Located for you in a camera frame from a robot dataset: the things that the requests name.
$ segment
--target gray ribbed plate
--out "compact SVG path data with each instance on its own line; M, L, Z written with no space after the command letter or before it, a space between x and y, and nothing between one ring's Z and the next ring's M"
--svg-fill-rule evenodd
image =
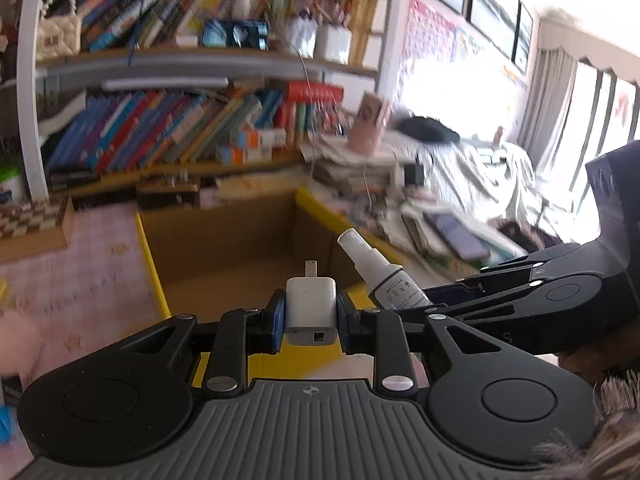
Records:
M417 406L383 399L364 380L255 381L238 399L207 402L154 455L103 468L37 458L19 480L510 480L447 447Z

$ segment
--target white charger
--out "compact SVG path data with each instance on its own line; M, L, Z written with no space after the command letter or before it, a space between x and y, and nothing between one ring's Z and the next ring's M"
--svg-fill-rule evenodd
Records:
M305 262L305 277L287 280L285 337L293 346L328 346L338 335L335 281L318 278L318 263Z

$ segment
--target pink pen holder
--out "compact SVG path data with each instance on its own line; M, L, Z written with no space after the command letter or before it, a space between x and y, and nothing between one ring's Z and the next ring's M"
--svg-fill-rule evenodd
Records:
M347 147L361 155L373 155L382 139L384 130L377 128L371 122L357 117L347 134Z

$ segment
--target chessboard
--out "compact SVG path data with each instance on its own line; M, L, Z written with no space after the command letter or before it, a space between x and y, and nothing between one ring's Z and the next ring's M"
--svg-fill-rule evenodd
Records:
M0 207L0 263L67 247L72 218L68 197Z

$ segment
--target curtain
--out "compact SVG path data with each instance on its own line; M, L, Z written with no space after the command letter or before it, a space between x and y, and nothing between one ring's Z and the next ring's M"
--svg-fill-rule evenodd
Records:
M569 111L578 60L562 48L538 49L533 81L516 143L537 172L549 162Z

